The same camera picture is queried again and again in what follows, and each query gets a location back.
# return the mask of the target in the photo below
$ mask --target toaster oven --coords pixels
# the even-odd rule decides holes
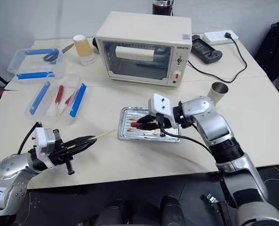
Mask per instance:
[[[179,86],[191,51],[191,19],[111,12],[96,34],[111,79]]]

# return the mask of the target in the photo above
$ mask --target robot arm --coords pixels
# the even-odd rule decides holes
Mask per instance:
[[[97,141],[94,136],[86,136],[64,143],[57,129],[42,127],[34,129],[33,140],[35,145],[29,152],[11,155],[0,162],[0,225],[8,225],[15,220],[27,185],[34,176],[64,163],[68,174],[73,174],[72,156]]]
[[[198,97],[172,107],[169,99],[154,94],[149,100],[149,111],[156,116],[158,124],[163,123],[159,121],[161,117],[168,118],[174,128],[179,124],[182,128],[196,124],[223,175],[220,183],[225,198],[238,210],[239,226],[255,222],[264,226],[279,225],[279,212],[266,201],[267,189],[258,171],[248,154],[242,151],[226,120],[215,111],[210,98]]]

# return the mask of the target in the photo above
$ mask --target baking tray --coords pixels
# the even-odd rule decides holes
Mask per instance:
[[[118,139],[120,140],[154,140],[154,141],[166,141],[166,142],[180,142],[180,138],[171,137],[166,135],[160,136],[160,129],[155,130],[141,130],[131,127],[132,122],[136,122],[138,119],[149,114],[149,109],[146,107],[125,107],[121,111],[120,125],[118,129]],[[168,128],[165,131],[174,135],[180,134],[180,129]]]

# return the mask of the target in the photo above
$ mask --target blue plastic strip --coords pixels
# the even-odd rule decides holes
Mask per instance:
[[[53,72],[36,72],[36,73],[25,73],[25,74],[17,74],[18,79],[38,79],[45,77],[54,77]]]
[[[73,118],[77,115],[77,112],[78,112],[78,109],[80,107],[80,104],[81,104],[81,101],[82,101],[82,98],[84,96],[86,88],[87,88],[87,86],[84,83],[82,83],[82,85],[80,87],[80,90],[79,90],[79,93],[77,95],[77,98],[75,99],[75,101],[73,103],[72,110],[69,113],[70,116],[73,117]]]
[[[46,49],[30,49],[25,51],[26,55],[37,55],[37,54],[59,54],[59,50],[56,48],[46,48]]]
[[[50,87],[50,82],[49,81],[45,82],[42,89],[40,90],[40,93],[37,95],[34,103],[32,104],[32,106],[30,108],[31,115],[35,114],[39,104],[41,103],[41,101],[42,101],[42,99],[43,99],[44,95],[46,94],[49,87]]]

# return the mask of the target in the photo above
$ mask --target clear plastic container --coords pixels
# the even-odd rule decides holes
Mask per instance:
[[[64,91],[57,114],[55,100],[60,85],[64,86]],[[72,124],[80,111],[86,91],[86,85],[80,83],[77,75],[68,74],[60,80],[46,78],[27,107],[25,114],[34,122],[40,121],[44,125],[54,125],[56,122]]]
[[[26,48],[18,49],[14,54],[8,72],[13,73],[19,81],[42,78],[62,78],[64,65],[63,53],[59,48]]]

